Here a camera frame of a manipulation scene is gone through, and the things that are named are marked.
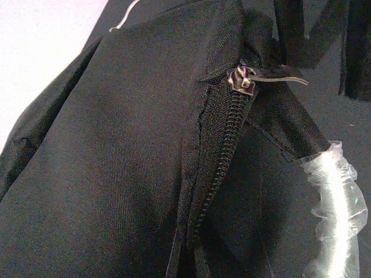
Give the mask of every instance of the black surface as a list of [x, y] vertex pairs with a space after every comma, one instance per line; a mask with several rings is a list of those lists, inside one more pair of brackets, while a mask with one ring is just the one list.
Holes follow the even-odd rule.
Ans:
[[[131, 12], [123, 28], [146, 21], [161, 11], [186, 1], [141, 1]], [[305, 28], [309, 30], [321, 14], [325, 1], [303, 1]], [[116, 26], [124, 15], [131, 0], [110, 0], [99, 18], [86, 45]], [[275, 23], [273, 2], [243, 1], [247, 9], [257, 9], [270, 16]], [[274, 24], [274, 37], [277, 28]], [[339, 97], [340, 84], [340, 36], [325, 54], [315, 69], [303, 69], [302, 73], [309, 80], [308, 87], [290, 83], [296, 97], [314, 119], [315, 123], [329, 140], [343, 142], [344, 156], [358, 171], [357, 184], [361, 188], [368, 207], [371, 207], [371, 104], [352, 101]], [[307, 211], [307, 217], [318, 221]], [[371, 277], [371, 227], [366, 226], [359, 234], [361, 278]]]

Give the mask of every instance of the zipper pull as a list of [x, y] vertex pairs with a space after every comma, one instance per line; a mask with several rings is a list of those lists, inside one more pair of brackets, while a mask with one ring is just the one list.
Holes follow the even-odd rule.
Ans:
[[254, 96], [256, 82], [284, 82], [293, 81], [304, 85], [309, 82], [303, 78], [299, 70], [295, 68], [279, 65], [274, 68], [253, 69], [239, 65], [235, 70], [228, 74], [228, 83], [233, 91]]

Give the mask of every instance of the black zipper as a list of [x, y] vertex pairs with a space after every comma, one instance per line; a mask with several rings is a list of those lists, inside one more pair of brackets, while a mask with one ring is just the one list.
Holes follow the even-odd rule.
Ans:
[[280, 65], [274, 68], [256, 69], [247, 67], [243, 60], [240, 61], [240, 65], [237, 66], [236, 69], [228, 73], [227, 78], [227, 85], [230, 87], [232, 100], [228, 110], [223, 147], [214, 180], [205, 195], [201, 205], [201, 212], [195, 223], [193, 242], [198, 236], [199, 228], [206, 212], [231, 164], [234, 152], [237, 148], [238, 138], [245, 121], [244, 117], [251, 108], [252, 102], [257, 94], [255, 91], [255, 82], [294, 81], [308, 85], [308, 82], [303, 79], [301, 73], [294, 68]]

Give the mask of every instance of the white wall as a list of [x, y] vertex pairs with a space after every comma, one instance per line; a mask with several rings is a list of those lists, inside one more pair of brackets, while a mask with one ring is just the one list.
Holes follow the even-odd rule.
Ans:
[[79, 55], [107, 2], [0, 0], [0, 153], [20, 114]]

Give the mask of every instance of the translucent plastic cover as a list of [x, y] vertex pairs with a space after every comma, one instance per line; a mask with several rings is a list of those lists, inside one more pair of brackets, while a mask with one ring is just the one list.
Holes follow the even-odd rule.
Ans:
[[303, 277], [359, 278], [357, 234], [367, 223], [368, 209], [354, 182], [357, 171], [343, 157], [342, 143], [330, 143], [326, 152], [300, 159], [309, 182], [318, 186], [321, 194], [311, 212], [322, 219], [316, 228], [321, 250]]

